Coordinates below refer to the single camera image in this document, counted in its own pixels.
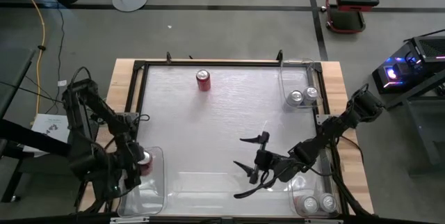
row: red wheeled stand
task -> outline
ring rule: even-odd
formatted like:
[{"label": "red wheeled stand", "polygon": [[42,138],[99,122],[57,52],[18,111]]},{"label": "red wheeled stand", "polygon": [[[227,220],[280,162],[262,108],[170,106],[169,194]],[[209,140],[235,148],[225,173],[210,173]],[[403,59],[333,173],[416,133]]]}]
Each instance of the red wheeled stand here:
[{"label": "red wheeled stand", "polygon": [[337,5],[321,7],[327,12],[326,27],[335,33],[360,33],[366,28],[362,12],[368,12],[379,0],[337,0]]}]

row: concrete floor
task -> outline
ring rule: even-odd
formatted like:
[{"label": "concrete floor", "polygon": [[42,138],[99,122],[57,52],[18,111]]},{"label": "concrete floor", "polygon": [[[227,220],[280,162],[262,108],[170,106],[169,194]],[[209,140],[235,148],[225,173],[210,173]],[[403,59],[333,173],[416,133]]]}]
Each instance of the concrete floor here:
[{"label": "concrete floor", "polygon": [[[324,0],[316,1],[318,6],[324,3]],[[79,0],[78,3],[110,4],[111,0]],[[147,4],[310,6],[309,0],[148,0]],[[379,6],[445,8],[445,0],[380,0]],[[62,12],[66,34],[60,56],[60,79],[70,79],[78,67],[85,65],[99,84],[102,97],[106,96],[117,58],[159,58],[169,51],[173,58],[191,55],[194,58],[270,59],[283,49],[285,58],[321,59],[309,11],[139,10],[120,13],[63,9]],[[41,81],[42,87],[55,96],[61,20],[55,9],[44,9],[42,14],[47,27],[47,50],[41,63]],[[0,48],[35,49],[40,44],[41,29],[34,9],[0,8],[0,15]],[[445,14],[367,13],[364,16],[367,28],[357,35],[337,35],[322,27],[327,57],[329,61],[341,62],[349,95],[366,82],[375,92],[371,72],[402,45],[402,40],[442,29]],[[324,25],[325,15],[320,14],[320,17]],[[35,61],[27,75],[35,79]],[[27,80],[22,87],[35,89]],[[41,111],[50,106],[51,102],[43,99]],[[29,126],[34,112],[35,96],[19,91],[6,119]],[[360,125],[357,135],[364,152],[365,171],[376,214],[443,223],[444,177],[412,179],[407,175],[408,169],[427,161],[405,110],[395,109],[384,113],[372,124]],[[14,163],[10,159],[0,160],[0,193]],[[73,211],[72,192],[77,190],[77,185],[72,183],[72,178],[33,175],[22,184],[23,200],[0,204],[1,218],[59,215]]]}]

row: red soda can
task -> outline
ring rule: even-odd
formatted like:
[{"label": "red soda can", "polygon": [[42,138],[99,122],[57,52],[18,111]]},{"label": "red soda can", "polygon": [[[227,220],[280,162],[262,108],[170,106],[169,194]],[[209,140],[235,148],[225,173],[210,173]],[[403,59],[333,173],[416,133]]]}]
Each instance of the red soda can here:
[{"label": "red soda can", "polygon": [[201,91],[208,91],[210,89],[210,73],[206,70],[200,70],[196,73],[197,87]]}]

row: yellow cable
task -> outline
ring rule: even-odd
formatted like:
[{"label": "yellow cable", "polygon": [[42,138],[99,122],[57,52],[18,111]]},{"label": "yellow cable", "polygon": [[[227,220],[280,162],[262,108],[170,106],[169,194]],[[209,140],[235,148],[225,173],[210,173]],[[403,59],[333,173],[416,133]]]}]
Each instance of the yellow cable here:
[{"label": "yellow cable", "polygon": [[[37,10],[37,13],[40,17],[40,22],[42,23],[42,44],[41,46],[45,46],[45,22],[43,21],[42,14],[40,13],[40,9],[37,7],[37,4],[35,4],[34,0],[31,0],[33,3],[35,9]],[[40,108],[40,59],[42,58],[43,50],[39,50],[39,57],[37,59],[37,66],[36,66],[36,73],[37,73],[37,102],[35,105],[35,116],[37,117],[37,114],[39,113]]]}]

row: wooden table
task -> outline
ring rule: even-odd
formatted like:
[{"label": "wooden table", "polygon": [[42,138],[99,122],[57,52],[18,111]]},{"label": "wooden table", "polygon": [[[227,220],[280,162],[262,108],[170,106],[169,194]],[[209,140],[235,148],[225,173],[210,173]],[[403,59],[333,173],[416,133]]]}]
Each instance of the wooden table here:
[{"label": "wooden table", "polygon": [[[110,88],[108,89],[108,95],[106,97],[106,103],[116,112],[123,112],[125,109],[134,61],[135,59],[116,60],[113,76],[111,77]],[[165,61],[165,59],[150,59],[150,61]],[[346,102],[348,101],[340,63],[333,61],[322,62],[322,66],[330,113],[332,115],[339,115],[344,112],[346,108]],[[140,86],[141,77],[142,75],[139,74],[138,81],[136,82],[135,95],[133,96],[133,98],[138,97],[138,88]],[[131,111],[134,111],[135,107],[136,99],[133,101]],[[354,129],[349,129],[348,131],[346,131],[344,133],[344,136],[357,142],[357,137],[355,135]],[[108,133],[108,129],[106,127],[102,127],[99,130],[97,142],[102,146],[105,146],[105,144],[107,144],[108,141],[111,140],[111,138],[112,136]],[[359,151],[356,147],[345,141],[340,141],[340,143],[338,144],[338,150],[341,157],[341,170],[343,173],[343,180],[346,186],[349,188],[350,192],[355,196],[355,198],[360,202],[363,208],[373,213],[373,206],[371,203],[371,197],[369,196],[368,183],[366,182],[366,175]],[[108,151],[113,152],[113,147],[109,148]],[[81,211],[87,209],[94,201],[95,197],[92,190],[92,185],[88,184],[79,209]]]}]

